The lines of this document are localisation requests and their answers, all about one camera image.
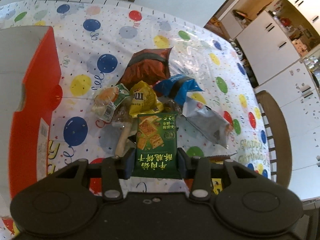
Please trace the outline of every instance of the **snack pile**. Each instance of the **snack pile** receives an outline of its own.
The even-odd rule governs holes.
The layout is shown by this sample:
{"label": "snack pile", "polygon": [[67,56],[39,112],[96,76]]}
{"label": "snack pile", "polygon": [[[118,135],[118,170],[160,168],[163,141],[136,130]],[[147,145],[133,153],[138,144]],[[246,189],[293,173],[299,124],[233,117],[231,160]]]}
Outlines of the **snack pile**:
{"label": "snack pile", "polygon": [[180,179],[177,170],[176,120],[186,120],[214,144],[227,148],[230,124],[208,106],[187,96],[203,91],[183,74],[170,77],[171,49],[144,49],[133,54],[114,87],[94,95],[92,112],[122,128],[115,155],[136,144],[133,176]]}

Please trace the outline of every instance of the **blue snack bag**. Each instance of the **blue snack bag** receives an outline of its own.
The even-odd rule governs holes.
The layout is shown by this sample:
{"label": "blue snack bag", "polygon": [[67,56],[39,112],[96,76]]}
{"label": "blue snack bag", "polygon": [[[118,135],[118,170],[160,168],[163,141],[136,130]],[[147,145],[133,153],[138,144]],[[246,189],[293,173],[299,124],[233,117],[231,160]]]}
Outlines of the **blue snack bag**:
{"label": "blue snack bag", "polygon": [[153,86],[153,89],[164,96],[172,98],[181,106],[186,101],[187,92],[203,91],[195,79],[182,74],[160,81]]}

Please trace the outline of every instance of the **table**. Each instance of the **table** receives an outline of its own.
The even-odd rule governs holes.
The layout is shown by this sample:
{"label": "table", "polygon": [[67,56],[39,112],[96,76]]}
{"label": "table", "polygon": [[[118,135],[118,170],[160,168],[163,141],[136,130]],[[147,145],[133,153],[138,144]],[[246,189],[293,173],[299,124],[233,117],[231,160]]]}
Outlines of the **table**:
{"label": "table", "polygon": [[[178,147],[189,155],[229,155],[271,178],[259,105],[236,52],[223,38],[174,16],[119,0],[26,0],[0,8],[0,28],[22,25],[53,27],[62,71],[63,98],[50,127],[49,173],[79,158],[95,163],[113,156],[121,131],[90,111],[94,92],[115,85],[134,52],[173,47],[171,74],[195,78],[204,92],[189,96],[234,127],[225,149],[212,145],[182,119],[177,123]],[[101,56],[108,62],[104,73],[97,68]],[[77,142],[64,136],[67,126],[79,130]],[[183,180],[132,177],[120,183],[124,195],[128,191],[188,194]],[[91,190],[99,193],[95,187]]]}

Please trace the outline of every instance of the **red foil snack bag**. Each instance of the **red foil snack bag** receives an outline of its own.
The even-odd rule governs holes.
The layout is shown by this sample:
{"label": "red foil snack bag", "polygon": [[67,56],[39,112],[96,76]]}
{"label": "red foil snack bag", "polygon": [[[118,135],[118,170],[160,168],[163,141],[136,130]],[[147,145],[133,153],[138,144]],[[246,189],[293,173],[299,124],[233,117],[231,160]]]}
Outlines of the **red foil snack bag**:
{"label": "red foil snack bag", "polygon": [[122,83],[130,90],[140,81],[154,85],[170,78],[168,61],[171,49],[143,49],[134,53],[117,84]]}

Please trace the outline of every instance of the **green snack package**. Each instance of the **green snack package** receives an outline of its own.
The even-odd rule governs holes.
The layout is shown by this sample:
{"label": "green snack package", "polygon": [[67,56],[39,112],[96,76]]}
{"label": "green snack package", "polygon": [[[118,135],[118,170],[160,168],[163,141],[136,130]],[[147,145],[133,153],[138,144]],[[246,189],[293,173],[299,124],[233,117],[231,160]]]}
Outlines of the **green snack package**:
{"label": "green snack package", "polygon": [[132,176],[181,179],[177,170],[176,112],[139,114]]}

